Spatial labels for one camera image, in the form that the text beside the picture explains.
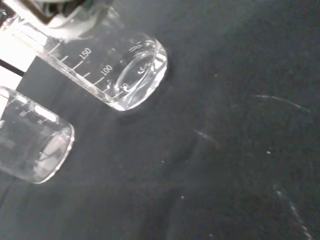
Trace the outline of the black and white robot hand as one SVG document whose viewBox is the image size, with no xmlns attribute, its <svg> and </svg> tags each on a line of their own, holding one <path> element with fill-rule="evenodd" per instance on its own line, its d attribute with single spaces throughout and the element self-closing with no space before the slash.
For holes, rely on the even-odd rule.
<svg viewBox="0 0 320 240">
<path fill-rule="evenodd" d="M 21 15 L 49 36 L 74 40 L 92 29 L 99 15 L 98 0 L 19 0 Z"/>
</svg>

